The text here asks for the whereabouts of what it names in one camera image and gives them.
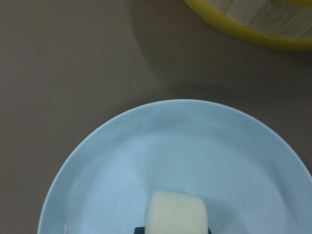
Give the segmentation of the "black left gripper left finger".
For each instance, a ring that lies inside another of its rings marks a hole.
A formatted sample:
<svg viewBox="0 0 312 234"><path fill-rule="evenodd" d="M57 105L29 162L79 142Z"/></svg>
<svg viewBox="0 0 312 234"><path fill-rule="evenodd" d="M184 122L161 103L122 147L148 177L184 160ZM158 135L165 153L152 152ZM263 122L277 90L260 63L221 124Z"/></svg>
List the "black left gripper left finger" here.
<svg viewBox="0 0 312 234"><path fill-rule="evenodd" d="M145 234L145 227L135 227L134 234Z"/></svg>

